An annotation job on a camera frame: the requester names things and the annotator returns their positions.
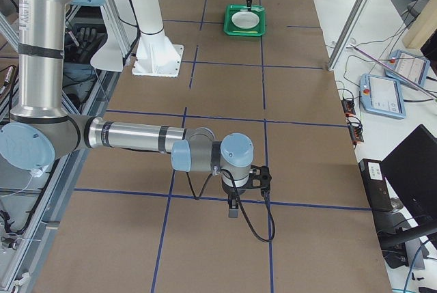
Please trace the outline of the black power strip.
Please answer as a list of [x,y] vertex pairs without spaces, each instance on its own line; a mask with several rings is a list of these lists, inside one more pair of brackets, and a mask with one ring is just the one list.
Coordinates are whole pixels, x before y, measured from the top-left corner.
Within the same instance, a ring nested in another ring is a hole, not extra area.
[[346,124],[353,146],[363,143],[363,124],[355,112],[353,99],[342,98],[341,106],[343,108],[343,112],[345,113]]

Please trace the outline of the white round plate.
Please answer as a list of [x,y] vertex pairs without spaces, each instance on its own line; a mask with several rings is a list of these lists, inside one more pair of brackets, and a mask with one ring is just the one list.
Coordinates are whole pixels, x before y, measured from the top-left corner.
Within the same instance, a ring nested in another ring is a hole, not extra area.
[[239,11],[232,15],[231,21],[239,29],[252,29],[259,24],[259,16],[253,12]]

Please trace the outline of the black desktop computer box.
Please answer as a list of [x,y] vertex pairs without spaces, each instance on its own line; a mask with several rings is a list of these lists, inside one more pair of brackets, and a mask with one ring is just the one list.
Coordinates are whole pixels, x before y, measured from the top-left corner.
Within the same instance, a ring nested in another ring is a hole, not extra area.
[[391,200],[380,164],[378,160],[364,158],[358,166],[371,209],[390,212],[392,210]]

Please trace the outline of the aluminium frame post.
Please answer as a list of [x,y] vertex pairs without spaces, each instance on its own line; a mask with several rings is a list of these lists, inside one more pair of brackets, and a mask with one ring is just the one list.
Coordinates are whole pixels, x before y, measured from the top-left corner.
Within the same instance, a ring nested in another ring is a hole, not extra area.
[[358,23],[359,18],[361,17],[361,14],[363,13],[364,9],[366,8],[367,4],[370,0],[356,0],[351,12],[349,13],[349,16],[346,20],[345,25],[343,26],[343,29],[341,31],[341,34],[339,36],[339,39],[334,47],[334,50],[330,56],[330,59],[327,64],[328,70],[332,71],[334,70],[335,66],[337,65],[337,62],[339,61],[342,52],[344,52],[346,45],[348,44],[355,26]]

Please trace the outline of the near blue teach pendant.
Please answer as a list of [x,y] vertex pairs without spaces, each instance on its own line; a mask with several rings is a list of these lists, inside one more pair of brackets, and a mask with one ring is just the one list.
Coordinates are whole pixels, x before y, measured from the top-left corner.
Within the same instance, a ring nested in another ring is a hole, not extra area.
[[363,74],[360,78],[360,102],[369,113],[395,119],[406,117],[401,84],[387,76]]

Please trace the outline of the green plastic tray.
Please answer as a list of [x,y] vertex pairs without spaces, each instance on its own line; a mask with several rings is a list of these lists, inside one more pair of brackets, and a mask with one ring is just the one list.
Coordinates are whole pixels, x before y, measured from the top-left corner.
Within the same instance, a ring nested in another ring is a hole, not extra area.
[[[226,7],[223,31],[229,36],[260,37],[260,36],[264,35],[266,32],[266,21],[265,21],[266,11],[260,12],[260,13],[254,12],[255,14],[257,14],[259,16],[259,24],[252,29],[239,29],[233,25],[233,23],[231,21],[232,15],[235,14],[236,12],[239,12],[240,9],[243,7],[246,7],[246,6],[245,5],[230,4]],[[235,34],[235,33],[232,33],[232,31],[234,31],[234,30],[257,31],[258,34],[255,34],[255,35],[245,35],[245,34],[240,34],[240,33]]]

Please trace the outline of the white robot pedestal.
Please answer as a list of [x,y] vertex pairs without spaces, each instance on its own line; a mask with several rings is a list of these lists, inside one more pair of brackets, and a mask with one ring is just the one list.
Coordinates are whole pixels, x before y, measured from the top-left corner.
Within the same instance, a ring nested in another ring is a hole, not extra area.
[[131,0],[140,39],[132,73],[137,76],[176,78],[184,47],[173,44],[165,33],[158,0]]

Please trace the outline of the translucent pale green fork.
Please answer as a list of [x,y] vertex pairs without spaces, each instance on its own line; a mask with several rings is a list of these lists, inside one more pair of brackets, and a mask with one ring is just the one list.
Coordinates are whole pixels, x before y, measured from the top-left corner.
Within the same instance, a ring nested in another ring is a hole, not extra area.
[[251,8],[243,7],[243,8],[240,9],[240,11],[241,12],[257,12],[257,13],[260,13],[260,12],[264,12],[265,9],[262,6],[259,7],[259,6],[253,5]]

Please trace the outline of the blue teach pendant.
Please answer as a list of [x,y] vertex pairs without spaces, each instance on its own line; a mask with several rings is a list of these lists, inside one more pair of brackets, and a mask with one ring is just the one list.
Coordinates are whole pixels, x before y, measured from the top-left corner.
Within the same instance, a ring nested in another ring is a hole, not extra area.
[[387,76],[363,74],[360,78],[360,102],[369,113],[395,119],[406,117],[401,84]]
[[387,65],[390,69],[424,87],[430,61],[407,51],[396,50],[391,53]]

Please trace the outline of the far blue teach pendant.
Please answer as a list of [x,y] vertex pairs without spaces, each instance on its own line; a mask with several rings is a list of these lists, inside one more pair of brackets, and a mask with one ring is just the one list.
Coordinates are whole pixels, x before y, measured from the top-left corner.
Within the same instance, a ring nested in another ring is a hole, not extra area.
[[424,87],[430,61],[407,51],[396,50],[391,53],[387,65],[390,69]]

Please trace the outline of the black monitor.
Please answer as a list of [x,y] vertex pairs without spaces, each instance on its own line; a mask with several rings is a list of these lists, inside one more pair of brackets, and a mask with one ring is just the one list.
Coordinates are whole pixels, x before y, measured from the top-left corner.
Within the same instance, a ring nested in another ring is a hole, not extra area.
[[419,224],[436,219],[436,138],[424,125],[385,157],[382,172]]

